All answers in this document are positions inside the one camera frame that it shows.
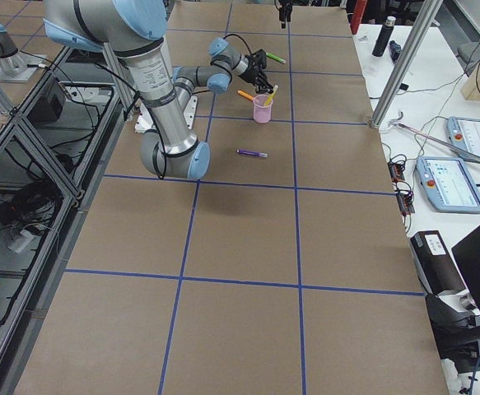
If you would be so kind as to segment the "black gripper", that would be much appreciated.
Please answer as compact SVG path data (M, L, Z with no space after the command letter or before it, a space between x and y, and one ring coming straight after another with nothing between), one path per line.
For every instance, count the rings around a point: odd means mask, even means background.
M291 20L293 2L292 0L277 0L275 2L275 7L278 10L278 17L279 21L281 21L281 28L285 29L287 27L286 21Z
M269 83L265 73L267 68L267 54L263 49L243 56L242 63L246 66L239 77L255 86L257 94L273 93L273 85Z

